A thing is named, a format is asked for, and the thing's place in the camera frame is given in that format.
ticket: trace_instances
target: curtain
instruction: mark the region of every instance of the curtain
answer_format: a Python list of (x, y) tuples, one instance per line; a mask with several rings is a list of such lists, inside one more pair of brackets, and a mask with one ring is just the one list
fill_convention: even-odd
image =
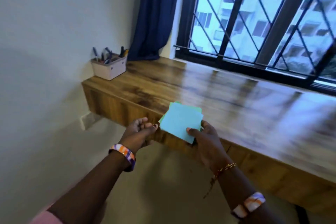
[(128, 60), (156, 60), (168, 41), (177, 0), (141, 0)]

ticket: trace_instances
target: left hand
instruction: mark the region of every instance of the left hand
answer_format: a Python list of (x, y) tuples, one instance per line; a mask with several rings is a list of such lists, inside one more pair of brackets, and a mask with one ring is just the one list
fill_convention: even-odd
[(153, 125), (147, 121), (146, 117), (133, 121), (128, 125), (119, 141), (120, 144), (130, 149), (133, 154), (136, 154), (140, 148), (149, 145), (150, 142), (146, 141), (146, 137), (154, 134), (158, 129), (157, 124)]

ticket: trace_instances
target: bracelet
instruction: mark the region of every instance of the bracelet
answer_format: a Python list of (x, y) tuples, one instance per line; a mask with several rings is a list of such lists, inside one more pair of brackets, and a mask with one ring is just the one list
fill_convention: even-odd
[(205, 198), (209, 195), (210, 191), (212, 190), (213, 185), (215, 184), (216, 180), (218, 179), (218, 176), (219, 176), (223, 171), (228, 170), (228, 169), (230, 169), (230, 168), (233, 168), (233, 167), (235, 167), (236, 165), (237, 165), (236, 163), (227, 164), (225, 167), (222, 167), (221, 169), (218, 169), (218, 170), (217, 170), (216, 174), (214, 174), (214, 176), (211, 178), (211, 181), (210, 181), (210, 185), (211, 185), (211, 186), (210, 186), (210, 189), (209, 189), (208, 193), (206, 193), (206, 195), (203, 197), (203, 199), (205, 199)]
[(120, 152), (121, 154), (124, 155), (124, 157), (128, 160), (128, 162), (131, 164), (129, 167), (127, 167), (124, 171), (125, 172), (131, 172), (134, 170), (134, 166), (135, 166), (135, 156), (134, 154), (131, 152), (130, 149), (128, 149), (127, 147), (123, 146), (122, 144), (115, 144), (113, 145), (109, 150), (108, 153), (110, 154), (113, 150)]
[(252, 196), (248, 197), (243, 205), (238, 205), (231, 211), (231, 214), (239, 220), (247, 217), (255, 209), (266, 202), (265, 197), (260, 192), (255, 192)]

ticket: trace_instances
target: wooden tabletop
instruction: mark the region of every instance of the wooden tabletop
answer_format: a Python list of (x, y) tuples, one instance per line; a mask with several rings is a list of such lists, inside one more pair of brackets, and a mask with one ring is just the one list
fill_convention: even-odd
[(223, 140), (336, 183), (334, 97), (166, 58), (83, 84), (162, 115), (170, 102), (201, 107)]

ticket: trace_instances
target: paper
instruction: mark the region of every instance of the paper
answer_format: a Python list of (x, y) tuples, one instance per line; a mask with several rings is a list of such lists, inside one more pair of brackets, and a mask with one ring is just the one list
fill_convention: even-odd
[(190, 106), (171, 103), (160, 124), (160, 128), (192, 144), (194, 137), (188, 135), (186, 129), (195, 128), (200, 130), (202, 118), (203, 114)]
[[(188, 106), (188, 107), (190, 107), (190, 108), (192, 108), (192, 109), (194, 109), (195, 111), (198, 111), (198, 112), (200, 112), (200, 113), (202, 112), (202, 108), (201, 108), (201, 107), (194, 107), (194, 106), (191, 106), (191, 105), (185, 105), (185, 106)], [(160, 124), (161, 124), (163, 118), (165, 117), (165, 115), (166, 115), (166, 114), (164, 114), (164, 115), (161, 117), (161, 119), (159, 119), (159, 123), (160, 123)]]

